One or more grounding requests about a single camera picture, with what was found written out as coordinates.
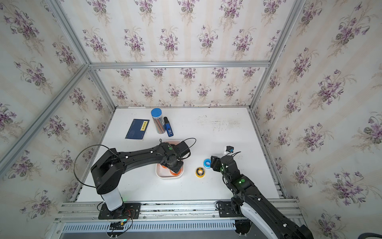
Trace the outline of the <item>blue-centred orange tape roll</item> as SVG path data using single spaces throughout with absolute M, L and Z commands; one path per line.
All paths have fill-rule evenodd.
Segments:
M 211 168 L 211 160 L 210 159 L 204 160 L 204 168 L 206 168 L 206 169 Z

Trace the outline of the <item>small yellow-black tape roll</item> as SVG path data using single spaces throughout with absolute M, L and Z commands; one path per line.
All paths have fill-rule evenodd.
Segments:
M 196 169 L 196 176 L 198 177 L 198 178 L 203 178 L 204 176 L 205 176 L 205 169 L 203 168 L 203 167 L 198 167 L 197 169 Z

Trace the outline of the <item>white plastic storage box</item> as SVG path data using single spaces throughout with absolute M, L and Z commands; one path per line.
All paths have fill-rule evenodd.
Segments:
M 184 172 L 184 165 L 183 167 L 181 168 L 181 171 L 179 172 L 180 174 L 177 175 L 177 176 L 173 176 L 171 173 L 170 173 L 170 170 L 164 170 L 162 167 L 161 167 L 161 164 L 158 163 L 156 164 L 156 169 L 155 169 L 155 172 L 156 172 L 156 175 L 161 178 L 161 179 L 177 179 L 179 177 L 182 176 L 183 172 Z

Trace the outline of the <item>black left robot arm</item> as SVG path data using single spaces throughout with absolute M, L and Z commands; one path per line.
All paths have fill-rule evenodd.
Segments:
M 183 160 L 190 155 L 191 150 L 184 141 L 178 144 L 161 142 L 138 151 L 108 149 L 91 167 L 96 192 L 109 211 L 116 211 L 123 205 L 118 185 L 124 173 L 150 164 L 160 164 L 178 173 L 184 165 Z

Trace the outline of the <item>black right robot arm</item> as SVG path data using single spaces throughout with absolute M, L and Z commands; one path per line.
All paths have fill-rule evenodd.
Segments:
M 230 201 L 217 201 L 219 216 L 245 217 L 269 239 L 312 239 L 313 234 L 305 225 L 297 225 L 281 213 L 260 192 L 257 186 L 240 173 L 234 156 L 212 156 L 210 167 L 222 174 L 223 183 L 232 192 Z

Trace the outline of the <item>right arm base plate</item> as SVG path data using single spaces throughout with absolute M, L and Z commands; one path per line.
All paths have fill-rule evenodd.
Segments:
M 243 214 L 241 213 L 240 208 L 228 200 L 216 201 L 215 209 L 218 211 L 220 218 L 243 217 Z

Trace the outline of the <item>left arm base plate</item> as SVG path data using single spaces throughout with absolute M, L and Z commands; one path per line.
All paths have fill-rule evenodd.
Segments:
M 99 210 L 99 220 L 111 219 L 138 219 L 142 204 L 141 203 L 124 203 L 114 211 L 110 211 L 106 204 L 102 204 Z

